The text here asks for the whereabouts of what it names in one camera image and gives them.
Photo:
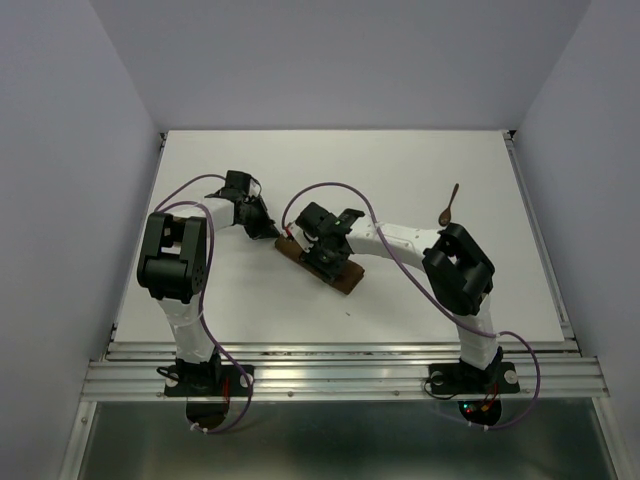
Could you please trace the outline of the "brown cloth napkin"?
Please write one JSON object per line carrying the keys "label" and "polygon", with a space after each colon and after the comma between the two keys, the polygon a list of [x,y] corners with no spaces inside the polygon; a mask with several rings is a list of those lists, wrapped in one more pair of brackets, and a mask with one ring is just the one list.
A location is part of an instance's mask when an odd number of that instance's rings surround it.
{"label": "brown cloth napkin", "polygon": [[362,266],[351,260],[348,260],[338,276],[335,279],[330,280],[328,277],[323,276],[321,273],[314,270],[310,265],[303,261],[302,255],[304,251],[294,240],[281,235],[275,240],[274,247],[284,257],[293,261],[296,265],[300,266],[301,268],[312,274],[314,277],[318,278],[325,284],[332,287],[334,290],[337,290],[344,295],[349,295],[365,275],[365,269]]}

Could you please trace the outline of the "brown wooden spoon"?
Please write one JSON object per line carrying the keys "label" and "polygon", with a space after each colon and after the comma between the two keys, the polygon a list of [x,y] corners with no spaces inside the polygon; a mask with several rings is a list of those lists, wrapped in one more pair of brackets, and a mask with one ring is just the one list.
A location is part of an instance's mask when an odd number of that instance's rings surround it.
{"label": "brown wooden spoon", "polygon": [[452,189],[447,206],[444,208],[444,210],[440,213],[438,217],[438,224],[441,227],[448,226],[452,220],[452,204],[456,198],[458,191],[459,191],[459,184],[456,183]]}

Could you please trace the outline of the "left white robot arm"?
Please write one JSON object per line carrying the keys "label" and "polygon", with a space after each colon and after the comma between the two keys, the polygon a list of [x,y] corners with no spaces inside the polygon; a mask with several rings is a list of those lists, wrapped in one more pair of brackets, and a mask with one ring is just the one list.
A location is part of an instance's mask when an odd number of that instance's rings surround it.
{"label": "left white robot arm", "polygon": [[215,234],[241,226],[252,240],[279,236],[261,196],[261,184],[248,173],[216,174],[224,182],[218,191],[201,200],[175,199],[207,177],[202,174],[187,181],[149,214],[136,271],[138,284],[163,310],[176,345],[175,364],[158,372],[174,383],[188,381],[202,394],[221,386],[220,357],[225,354],[204,317]]}

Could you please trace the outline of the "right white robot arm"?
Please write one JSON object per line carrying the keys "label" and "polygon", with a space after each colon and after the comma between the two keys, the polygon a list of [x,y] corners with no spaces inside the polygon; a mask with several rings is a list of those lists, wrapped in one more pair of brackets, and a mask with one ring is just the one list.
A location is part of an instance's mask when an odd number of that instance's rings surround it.
{"label": "right white robot arm", "polygon": [[301,248],[299,262],[329,284],[347,275],[353,255],[391,260],[404,273],[424,272],[426,293],[456,324],[461,381],[482,390],[495,380],[499,345],[489,299],[495,267],[463,226],[410,228],[355,209],[336,216],[312,202],[285,232]]}

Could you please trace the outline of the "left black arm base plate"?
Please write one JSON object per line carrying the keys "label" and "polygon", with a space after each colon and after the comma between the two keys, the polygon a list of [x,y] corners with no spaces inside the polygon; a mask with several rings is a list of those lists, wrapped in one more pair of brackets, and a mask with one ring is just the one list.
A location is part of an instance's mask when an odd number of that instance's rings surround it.
{"label": "left black arm base plate", "polygon": [[247,398],[249,387],[233,365],[173,364],[157,367],[164,379],[166,397],[225,397]]}

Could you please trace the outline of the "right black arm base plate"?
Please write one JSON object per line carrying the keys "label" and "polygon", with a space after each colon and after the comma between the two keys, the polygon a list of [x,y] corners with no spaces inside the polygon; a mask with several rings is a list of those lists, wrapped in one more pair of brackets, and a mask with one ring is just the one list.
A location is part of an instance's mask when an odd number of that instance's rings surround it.
{"label": "right black arm base plate", "polygon": [[428,367],[429,385],[436,396],[484,395],[494,391],[499,394],[520,392],[519,377],[515,365],[501,362],[498,366],[489,366],[485,370],[457,363],[439,363]]}

